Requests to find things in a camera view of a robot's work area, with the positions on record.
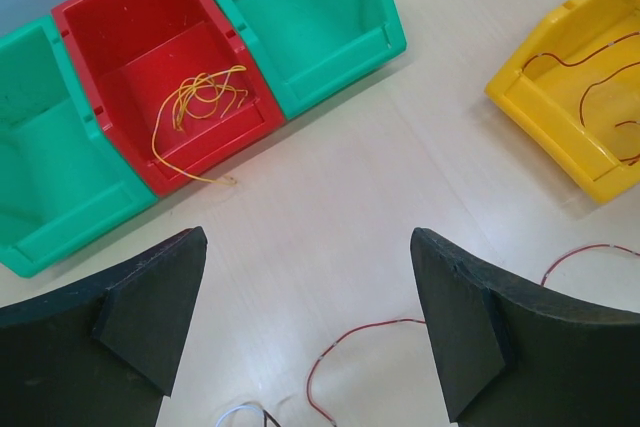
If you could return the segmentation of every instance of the red wire in yellow bin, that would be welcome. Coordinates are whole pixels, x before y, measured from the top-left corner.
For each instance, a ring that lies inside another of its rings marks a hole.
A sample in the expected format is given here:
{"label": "red wire in yellow bin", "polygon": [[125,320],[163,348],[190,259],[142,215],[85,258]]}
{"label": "red wire in yellow bin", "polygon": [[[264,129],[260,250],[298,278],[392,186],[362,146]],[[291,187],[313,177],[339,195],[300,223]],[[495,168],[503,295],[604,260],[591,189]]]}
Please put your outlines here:
{"label": "red wire in yellow bin", "polygon": [[[158,111],[158,117],[156,119],[156,125],[153,129],[153,135],[151,136],[151,150],[153,151],[153,155],[160,161],[163,165],[169,167],[170,169],[175,170],[176,172],[184,175],[193,180],[198,180],[200,182],[207,182],[210,184],[220,184],[220,185],[228,185],[233,186],[238,183],[236,179],[229,176],[224,176],[223,178],[226,180],[213,180],[213,179],[205,179],[203,177],[198,177],[197,175],[190,174],[185,172],[184,170],[176,167],[175,165],[169,163],[166,159],[164,159],[157,150],[156,140],[158,137],[158,130],[160,128],[160,120],[162,119],[162,113],[164,112],[167,105],[173,100],[173,108],[171,113],[171,118],[173,121],[173,128],[178,132],[184,132],[184,128],[182,126],[184,122],[185,115],[188,115],[192,119],[196,120],[204,120],[210,117],[213,117],[218,108],[220,106],[220,100],[225,92],[232,92],[233,97],[225,107],[224,111],[220,118],[224,118],[224,116],[231,110],[233,104],[238,100],[238,97],[241,95],[242,98],[238,102],[238,106],[236,110],[242,107],[242,104],[249,96],[249,91],[246,89],[236,89],[232,85],[230,85],[229,81],[231,76],[234,73],[238,72],[246,72],[247,68],[244,65],[235,65],[228,70],[223,70],[221,72],[217,72],[215,74],[207,74],[202,73],[196,77],[190,77],[185,79],[180,87],[174,91],[169,97],[165,99]],[[224,77],[224,81],[222,83],[217,82],[217,79]],[[213,98],[205,98],[202,97],[200,92],[204,89],[213,89],[215,91],[215,97]],[[189,103],[191,100],[196,99],[205,104],[213,104],[213,109],[206,114],[197,115],[194,114],[191,110],[189,110]]]}
{"label": "red wire in yellow bin", "polygon": [[[588,62],[589,60],[593,59],[594,57],[596,57],[597,55],[601,54],[602,52],[604,52],[607,49],[610,49],[611,47],[613,47],[614,45],[619,44],[620,42],[623,42],[627,39],[631,39],[633,37],[636,37],[640,35],[640,31],[636,31],[636,32],[631,32],[630,34],[627,35],[623,35],[622,37],[609,42],[608,44],[600,47],[599,49],[595,50],[594,52],[592,52],[591,54],[587,55],[585,58],[577,61],[577,62],[565,62],[564,60],[562,60],[560,57],[558,57],[556,54],[552,53],[552,52],[542,52],[540,54],[537,54],[533,57],[531,57],[527,62],[525,62],[524,66],[522,67],[522,71],[524,72],[526,70],[526,68],[536,59],[539,59],[541,57],[551,57],[552,59],[556,60],[560,65],[562,65],[563,67],[577,67],[579,65],[582,65],[586,62]],[[594,82],[593,84],[591,84],[589,87],[587,87],[587,89],[585,90],[584,94],[582,94],[582,98],[580,99],[580,106],[579,106],[579,117],[580,117],[580,124],[582,124],[583,127],[586,127],[585,125],[585,120],[584,120],[584,104],[585,101],[587,99],[587,96],[589,95],[589,93],[591,92],[591,90],[594,87],[598,87],[600,85],[604,85],[607,82],[609,82],[610,80],[612,80],[613,78],[615,78],[616,76],[618,76],[619,74],[621,74],[622,72],[631,69],[633,67],[637,67],[640,66],[640,62],[633,62],[631,64],[627,64],[624,67],[621,67],[620,69],[618,69],[617,71],[615,71],[613,74],[611,74],[610,76],[606,77],[603,80],[600,80],[598,82]],[[640,122],[635,121],[635,120],[626,120],[624,122],[620,122],[618,124],[615,125],[615,127],[621,127],[623,125],[627,125],[627,124],[636,124],[636,125],[640,125]],[[620,160],[620,162],[623,163],[629,163],[629,167],[637,164],[638,162],[640,162],[640,154],[634,156],[634,157],[628,157],[628,158],[623,158],[623,159],[618,159]]]}

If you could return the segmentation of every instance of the black wire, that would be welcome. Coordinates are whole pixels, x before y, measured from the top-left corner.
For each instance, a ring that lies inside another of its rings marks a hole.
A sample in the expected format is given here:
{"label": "black wire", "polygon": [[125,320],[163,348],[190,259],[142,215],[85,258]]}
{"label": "black wire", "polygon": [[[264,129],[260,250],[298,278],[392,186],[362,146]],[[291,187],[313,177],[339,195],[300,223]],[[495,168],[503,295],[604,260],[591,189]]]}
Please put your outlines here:
{"label": "black wire", "polygon": [[262,409],[262,412],[264,413],[264,427],[267,427],[268,420],[271,421],[271,423],[276,427],[282,427],[280,423],[276,419],[274,419],[273,415],[271,415],[269,412],[267,412],[264,409]]}

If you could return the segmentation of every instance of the green plastic container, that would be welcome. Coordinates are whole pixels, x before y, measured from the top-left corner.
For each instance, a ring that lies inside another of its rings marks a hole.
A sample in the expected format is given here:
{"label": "green plastic container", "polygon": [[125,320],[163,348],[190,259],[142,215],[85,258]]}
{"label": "green plastic container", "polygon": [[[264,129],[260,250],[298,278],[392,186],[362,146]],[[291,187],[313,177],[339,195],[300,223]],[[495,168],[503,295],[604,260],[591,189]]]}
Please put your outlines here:
{"label": "green plastic container", "polygon": [[156,201],[102,134],[51,17],[0,39],[0,263],[31,277]]}
{"label": "green plastic container", "polygon": [[393,0],[216,0],[291,119],[406,48]]}

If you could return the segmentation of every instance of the light blue wire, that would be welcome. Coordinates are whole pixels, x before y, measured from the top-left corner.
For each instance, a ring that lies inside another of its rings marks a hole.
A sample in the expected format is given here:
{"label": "light blue wire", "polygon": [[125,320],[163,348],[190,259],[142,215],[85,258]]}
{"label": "light blue wire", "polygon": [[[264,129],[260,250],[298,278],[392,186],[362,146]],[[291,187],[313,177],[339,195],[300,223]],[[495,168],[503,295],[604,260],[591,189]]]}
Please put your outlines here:
{"label": "light blue wire", "polygon": [[235,414],[239,410],[251,410],[251,411],[255,412],[256,414],[258,414],[260,417],[264,417],[264,412],[262,410],[260,410],[259,408],[255,407],[253,405],[240,405],[238,407],[234,407],[233,409],[231,409],[228,412],[226,412],[225,414],[223,414],[223,416],[220,417],[220,420],[218,420],[218,422],[216,422],[216,427],[220,427],[222,425],[222,422],[227,417],[229,417],[231,414]]}

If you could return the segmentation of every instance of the white table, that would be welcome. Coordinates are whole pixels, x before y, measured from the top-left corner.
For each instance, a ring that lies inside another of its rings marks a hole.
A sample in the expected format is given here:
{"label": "white table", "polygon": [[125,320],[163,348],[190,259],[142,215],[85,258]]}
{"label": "white table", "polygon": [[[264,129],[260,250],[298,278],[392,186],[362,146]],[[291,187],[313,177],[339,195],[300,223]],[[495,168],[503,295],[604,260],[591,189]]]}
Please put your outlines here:
{"label": "white table", "polygon": [[[640,247],[640,188],[595,205],[483,94],[565,0],[396,1],[408,52],[211,173],[232,172],[238,187],[191,184],[34,279],[2,269],[0,305],[202,225],[206,273],[158,426],[209,427],[259,401],[285,427],[320,427],[304,380],[321,351],[362,323],[421,316],[414,227],[535,280],[587,242]],[[640,311],[640,265],[623,256],[572,259],[549,287]],[[448,425],[418,326],[351,338],[322,363],[314,392],[341,427]],[[239,414],[226,425],[261,424]]]}

